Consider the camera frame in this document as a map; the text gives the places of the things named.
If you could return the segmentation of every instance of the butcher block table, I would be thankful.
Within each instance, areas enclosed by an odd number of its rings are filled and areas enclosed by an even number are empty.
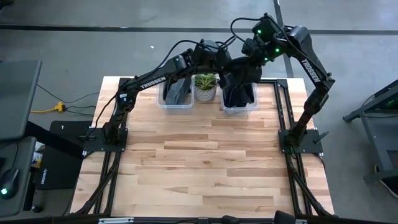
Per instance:
[[[115,94],[119,78],[104,77],[94,121]],[[307,99],[304,81],[288,78],[287,82],[298,120]],[[293,214],[286,161],[277,138],[280,126],[274,87],[257,84],[257,88],[259,108],[238,117],[223,113],[219,90],[212,102],[195,100],[191,115],[169,115],[159,108],[156,86],[140,92],[127,119],[129,137],[119,166],[112,216],[271,218],[276,210]],[[109,120],[112,110],[110,104],[99,127]],[[103,157],[103,152],[94,152],[83,161],[71,212],[81,208],[97,188]],[[302,157],[308,187],[333,213],[321,161],[311,154]],[[106,189],[101,211],[107,194]]]

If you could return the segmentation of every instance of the clear plastic bin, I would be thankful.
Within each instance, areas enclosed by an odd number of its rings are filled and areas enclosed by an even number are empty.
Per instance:
[[[193,102],[195,101],[195,94],[193,92],[193,91],[195,91],[194,77],[192,77],[192,82],[191,82],[191,93],[188,93],[186,95],[185,102],[183,105],[166,105],[166,102],[163,100],[163,96],[162,96],[163,86],[164,86],[164,83],[157,85],[156,103],[160,108],[165,109],[166,113],[171,114],[171,115],[185,115],[185,114],[192,113],[192,106],[193,106]]]
[[[223,108],[224,114],[231,115],[231,116],[247,116],[252,110],[256,110],[259,107],[259,98],[257,93],[257,85],[255,83],[253,85],[253,92],[254,92],[254,103],[248,103],[245,107],[234,107],[228,108],[224,105],[224,96],[223,90],[220,89],[220,100],[221,100],[221,107]]]

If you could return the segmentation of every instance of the black cable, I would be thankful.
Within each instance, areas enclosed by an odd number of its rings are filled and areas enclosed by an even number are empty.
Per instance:
[[[67,106],[65,108],[65,110],[67,110],[69,108],[87,109],[87,108],[96,108],[96,106],[94,106],[94,105],[91,105],[91,106]]]
[[[95,94],[98,94],[98,93],[99,93],[99,92],[90,93],[90,94],[88,94],[88,95],[85,95],[85,96],[83,96],[83,97],[77,99],[77,100],[65,101],[65,100],[63,100],[63,99],[61,99],[61,98],[55,96],[54,94],[52,94],[51,92],[49,92],[48,90],[46,90],[45,88],[43,88],[42,86],[40,86],[39,84],[37,84],[37,86],[38,86],[39,88],[41,88],[42,90],[46,91],[49,95],[53,96],[55,99],[58,99],[58,100],[60,100],[60,101],[62,101],[62,102],[64,102],[64,103],[74,103],[74,102],[79,101],[79,100],[82,100],[82,99],[84,99],[84,98],[86,98],[86,97],[88,97],[88,96],[95,95]]]
[[[19,151],[19,144],[18,144],[18,142],[16,141],[15,144],[17,145],[17,150],[16,150],[16,152],[15,152],[14,161],[12,162],[12,166],[11,166],[12,168],[14,168],[15,161],[17,160],[18,151]]]
[[[271,22],[272,22],[272,23],[279,29],[279,31],[283,34],[283,36],[285,37],[287,43],[289,43],[289,45],[290,45],[291,47],[293,47],[293,49],[294,49],[297,53],[299,53],[301,56],[303,56],[305,59],[307,59],[308,62],[310,62],[311,65],[314,66],[320,73],[322,73],[323,76],[325,76],[325,77],[327,76],[327,75],[322,71],[322,69],[321,69],[314,61],[312,61],[308,56],[306,56],[301,50],[299,50],[298,48],[296,48],[296,46],[289,40],[289,37],[287,36],[287,34],[285,33],[285,31],[278,25],[278,23],[276,23],[276,21],[275,21],[273,18],[271,18],[271,16],[266,15],[265,17],[268,17],[268,18],[271,20]]]
[[[93,114],[70,111],[70,110],[67,110],[67,109],[65,109],[65,111],[68,112],[68,113],[79,114],[79,115],[83,115],[83,116],[94,116]]]
[[[296,152],[296,150],[293,148],[293,146],[291,146],[289,149],[290,149],[290,155],[292,155],[292,158],[293,158],[293,159],[297,159],[297,156],[296,156],[297,152]]]
[[[193,44],[197,44],[197,45],[204,46],[204,47],[206,47],[206,48],[208,48],[208,49],[209,49],[209,48],[220,49],[220,47],[214,47],[214,46],[210,46],[210,45],[204,45],[204,44],[195,42],[195,41],[193,41],[193,40],[180,40],[180,41],[178,41],[177,43],[175,43],[175,44],[173,45],[173,47],[172,47],[172,48],[169,50],[169,52],[167,53],[166,57],[164,57],[163,61],[160,62],[159,65],[156,66],[155,69],[153,69],[151,72],[149,72],[149,73],[146,74],[146,75],[141,75],[141,77],[142,77],[142,78],[146,78],[146,77],[151,76],[153,73],[155,73],[155,72],[165,63],[165,61],[168,59],[168,57],[170,56],[170,54],[173,52],[174,48],[176,48],[176,47],[177,47],[179,44],[181,44],[181,43],[193,43]],[[126,86],[122,85],[121,88],[127,88],[129,85],[132,85],[132,84],[133,84],[133,83],[127,84]]]
[[[246,44],[248,47],[251,48],[251,46],[250,46],[248,43],[246,43],[246,41],[245,41],[244,39],[242,39],[240,36],[238,36],[238,35],[235,34],[235,32],[234,32],[233,25],[234,25],[234,23],[235,23],[236,21],[240,21],[240,20],[245,20],[245,21],[261,21],[261,18],[259,18],[259,19],[253,19],[253,18],[239,17],[239,18],[234,19],[234,20],[232,21],[231,25],[229,25],[229,29],[231,30],[231,33],[232,33],[236,38],[238,38],[240,41],[242,41],[244,44]]]
[[[234,41],[236,40],[236,37],[233,35],[228,40],[221,42],[221,41],[216,41],[216,44],[219,44],[221,49],[224,49],[225,51],[228,50],[228,46],[230,46]]]
[[[315,155],[316,157],[318,157],[318,158],[321,160],[322,165],[323,165],[323,169],[326,170],[325,162],[323,161],[322,157],[319,156],[319,154],[317,154],[317,153],[314,153],[314,155]]]
[[[88,137],[89,135],[93,134],[93,132],[95,131],[95,129],[98,126],[98,120],[100,119],[102,113],[104,113],[105,108],[112,102],[112,100],[114,100],[116,98],[118,93],[116,93],[115,95],[112,96],[112,98],[105,104],[104,108],[102,108],[101,112],[99,113],[97,119],[95,120],[95,126],[94,128],[86,135],[86,137]]]
[[[363,102],[363,104],[361,105],[361,107],[363,107],[363,105],[365,105],[374,95],[369,96],[365,102]]]

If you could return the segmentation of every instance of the concrete floor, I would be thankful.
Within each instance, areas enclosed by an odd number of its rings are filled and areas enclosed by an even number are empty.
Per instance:
[[[330,132],[323,140],[323,147],[335,213],[346,218],[398,222],[398,199],[379,183],[365,184],[362,180],[375,163],[362,124],[354,121],[348,125],[341,119],[398,77],[398,35],[379,35],[380,30],[398,30],[398,1],[279,2],[285,24],[327,30],[326,33],[370,30],[370,35],[312,35],[318,57],[336,79],[328,103],[314,120],[321,132]],[[178,40],[225,40],[230,34],[224,28],[228,28],[235,17],[259,17],[264,12],[276,15],[273,0],[16,0],[15,5],[0,12],[0,22],[220,29],[211,33],[186,32],[186,29],[122,33],[0,30],[0,59],[42,60],[39,83],[55,95],[72,100],[99,91],[105,75],[139,75],[153,69]],[[252,24],[242,22],[236,27],[251,28]],[[194,46],[181,45],[174,52],[188,47]],[[241,43],[234,43],[229,48],[231,55],[240,55],[240,48]],[[292,59],[292,70],[294,77],[305,79],[310,93],[312,84],[295,59]],[[263,76],[286,77],[286,73],[281,57],[267,64]],[[92,96],[75,106],[95,105],[96,100],[97,97]],[[44,110],[56,103],[57,100],[38,89],[32,108]],[[54,120],[77,119],[91,118],[65,113],[30,116],[31,121],[45,128]],[[44,203],[45,211],[22,216],[59,215],[65,210],[71,194],[71,190],[39,192],[37,200]]]

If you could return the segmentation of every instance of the desk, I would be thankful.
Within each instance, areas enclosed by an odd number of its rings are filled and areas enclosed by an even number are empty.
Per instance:
[[[116,92],[119,78],[104,77],[94,120]],[[304,81],[287,81],[298,119],[307,99]],[[277,138],[274,88],[257,87],[260,106],[247,117],[224,115],[219,91],[210,103],[196,101],[189,116],[166,115],[156,104],[156,87],[140,92],[127,120],[129,138],[112,216],[270,218],[276,210],[293,213],[285,157]],[[110,104],[99,126],[108,121],[112,110]],[[103,156],[94,152],[83,161],[71,212],[81,208],[97,187]],[[304,154],[303,164],[308,187],[333,213],[321,162]],[[300,190],[298,194],[303,210]]]
[[[41,61],[1,62],[0,63],[0,147],[5,140],[19,141],[18,139],[34,139],[46,146],[52,146],[65,154],[82,159],[82,148],[73,142],[53,134],[44,128],[28,121],[30,107],[34,98],[37,80],[41,68]],[[10,200],[0,200],[0,217],[15,215],[22,209],[30,209],[29,204],[22,208],[24,199],[32,203],[34,186],[30,175],[30,164],[34,151],[22,140],[17,158],[24,158],[24,164],[19,164],[20,189],[17,195]],[[8,149],[1,149],[1,157],[14,158],[16,148],[12,144]]]

